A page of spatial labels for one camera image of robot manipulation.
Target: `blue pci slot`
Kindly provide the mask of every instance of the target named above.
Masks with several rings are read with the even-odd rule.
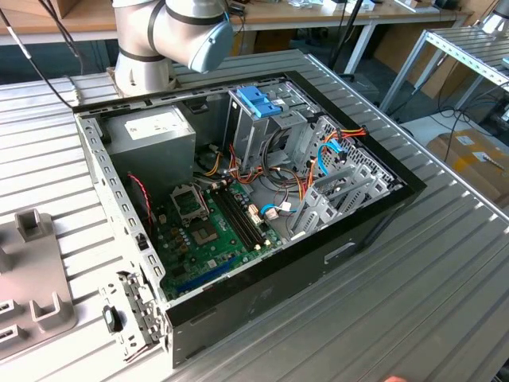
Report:
[[[226,273],[230,270],[231,264],[235,261],[235,257],[229,259],[226,263],[223,263],[214,269],[211,269],[207,273],[203,273],[201,276],[198,276],[192,280],[189,280],[186,283],[183,283],[182,285],[177,287],[177,293],[183,293],[187,290],[192,290],[200,285],[203,285],[210,280],[215,279],[216,277],[221,276],[223,273]]]

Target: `wooden desk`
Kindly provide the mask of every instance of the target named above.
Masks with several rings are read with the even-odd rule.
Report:
[[[386,0],[384,4],[375,6],[373,12],[359,14],[355,25],[364,25],[357,46],[348,63],[346,72],[354,72],[375,27],[379,24],[415,23],[429,21],[455,21],[454,26],[461,26],[468,11],[443,10],[435,14],[415,14],[402,6]],[[14,29],[21,34],[25,44],[45,42],[61,42],[62,37],[50,18],[34,14],[6,11]],[[300,10],[283,2],[272,4],[254,2],[247,5],[246,31],[267,29],[314,28],[319,26],[338,26],[341,12],[327,14],[321,6]],[[344,25],[349,19],[344,15]],[[115,14],[109,0],[82,0],[62,21],[77,41],[107,40],[117,37]],[[232,17],[235,29],[241,27],[238,17]],[[12,45],[13,39],[8,35],[0,21],[0,45]]]

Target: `slotted aluminum surface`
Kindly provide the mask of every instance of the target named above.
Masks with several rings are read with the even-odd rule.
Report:
[[[454,57],[493,84],[509,89],[509,69],[502,59],[509,57],[509,38],[495,38],[476,27],[434,29],[426,40]]]
[[[428,187],[364,253],[204,350],[178,370],[156,348],[121,361],[97,286],[121,254],[88,176],[69,110],[41,83],[0,87],[0,223],[53,214],[79,317],[75,329],[0,364],[2,380],[489,381],[509,357],[508,219],[312,57],[226,60],[184,86],[297,70]],[[65,90],[65,80],[59,81]],[[87,102],[115,98],[107,75],[76,77]]]

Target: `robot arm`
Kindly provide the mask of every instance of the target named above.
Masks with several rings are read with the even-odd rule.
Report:
[[[507,38],[509,31],[509,0],[500,0],[493,11],[481,22],[481,29],[495,37]]]
[[[126,95],[170,89],[171,60],[204,73],[231,50],[233,29],[220,0],[114,0],[113,7],[120,50],[115,82]]]

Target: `open computer tower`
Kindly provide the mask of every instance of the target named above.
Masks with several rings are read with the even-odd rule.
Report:
[[[178,366],[369,246],[425,184],[296,72],[74,109],[126,361]]]

